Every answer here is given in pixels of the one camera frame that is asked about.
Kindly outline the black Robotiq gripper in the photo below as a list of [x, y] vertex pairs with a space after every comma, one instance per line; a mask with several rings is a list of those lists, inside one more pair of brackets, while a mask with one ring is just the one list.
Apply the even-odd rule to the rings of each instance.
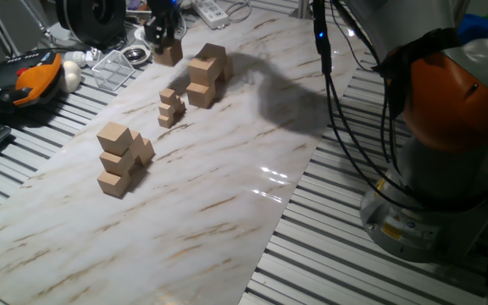
[[154, 21], [144, 24], [145, 41], [153, 46], [158, 45], [157, 26], [165, 26], [164, 44], [175, 39], [175, 28], [180, 18], [180, 5], [178, 0], [147, 0]]

